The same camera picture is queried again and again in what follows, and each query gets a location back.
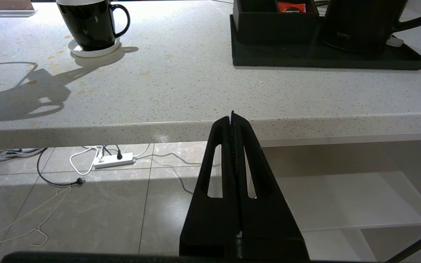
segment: speckled countertop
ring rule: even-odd
[[[0,63],[26,62],[0,64],[0,148],[206,140],[231,110],[261,139],[421,134],[421,70],[234,67],[231,3],[122,4],[98,60],[70,55],[54,3],[0,18]],[[421,27],[397,35],[421,53]]]

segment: power strip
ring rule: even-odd
[[[94,167],[97,170],[108,167],[134,164],[136,162],[133,153],[122,153],[122,156],[123,158],[121,158],[121,160],[118,160],[116,155],[107,155],[103,157],[102,162],[99,162],[98,158],[95,157]]]

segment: white shoe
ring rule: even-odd
[[[43,148],[0,150],[0,161],[9,160],[15,157],[23,158],[38,155],[42,150]]]

